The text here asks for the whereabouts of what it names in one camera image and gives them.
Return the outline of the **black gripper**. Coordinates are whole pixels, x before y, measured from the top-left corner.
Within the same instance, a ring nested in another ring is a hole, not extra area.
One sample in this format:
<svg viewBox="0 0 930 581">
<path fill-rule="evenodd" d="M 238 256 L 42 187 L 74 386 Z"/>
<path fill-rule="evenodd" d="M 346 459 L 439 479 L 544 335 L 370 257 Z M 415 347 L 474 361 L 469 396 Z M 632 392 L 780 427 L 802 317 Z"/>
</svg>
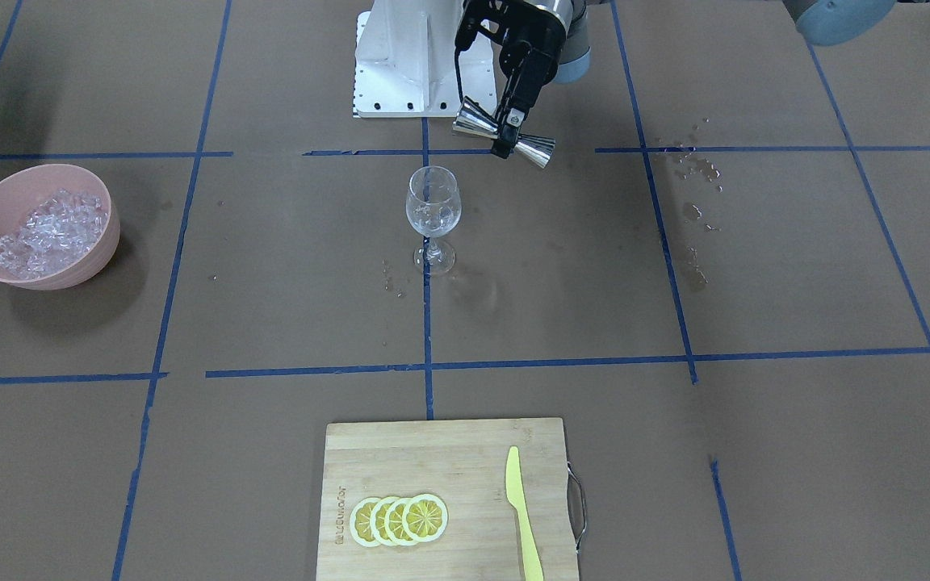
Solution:
<svg viewBox="0 0 930 581">
<path fill-rule="evenodd" d="M 498 8 L 499 66 L 506 76 L 491 154 L 507 159 L 542 87 L 554 80 L 569 31 L 568 8 Z"/>
</svg>

